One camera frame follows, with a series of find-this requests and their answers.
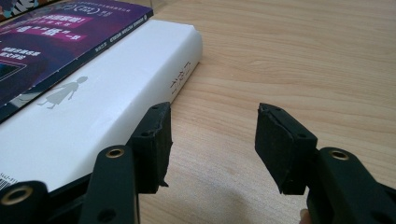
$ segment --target white book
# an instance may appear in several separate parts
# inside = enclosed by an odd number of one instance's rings
[[[92,172],[124,145],[152,105],[172,102],[202,57],[193,26],[150,20],[0,124],[0,189],[49,191]]]

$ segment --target wooden table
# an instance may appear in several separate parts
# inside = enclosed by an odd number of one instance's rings
[[[254,150],[260,102],[396,188],[395,1],[154,4],[195,26],[204,56],[172,105],[170,187],[140,196],[142,223],[299,222],[305,196],[280,195]]]

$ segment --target figure illustration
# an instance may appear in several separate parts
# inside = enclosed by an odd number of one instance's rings
[[[64,84],[60,87],[52,89],[52,91],[59,90],[59,89],[61,89],[61,90],[56,91],[55,93],[47,96],[46,97],[47,101],[42,104],[38,104],[38,105],[44,105],[46,103],[51,103],[52,106],[47,107],[47,108],[53,109],[53,107],[55,107],[56,105],[59,105],[70,93],[71,93],[71,95],[69,96],[68,100],[71,100],[74,93],[78,89],[78,85],[85,82],[87,79],[88,79],[87,77],[79,77],[77,79],[77,81],[75,81],[75,82],[70,82],[70,83]]]

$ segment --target dark purple cover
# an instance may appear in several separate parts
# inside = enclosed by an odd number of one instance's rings
[[[0,26],[0,122],[152,15],[129,3],[72,0]]]

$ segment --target book cover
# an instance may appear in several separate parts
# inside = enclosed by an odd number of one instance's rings
[[[57,0],[1,0],[0,1],[0,21],[4,21],[23,12],[42,7]]]
[[[175,99],[202,50],[188,24],[149,20],[125,36],[0,125],[0,188],[39,180],[54,190],[89,174],[151,106]]]
[[[0,122],[153,15],[112,0],[72,0],[0,27]]]

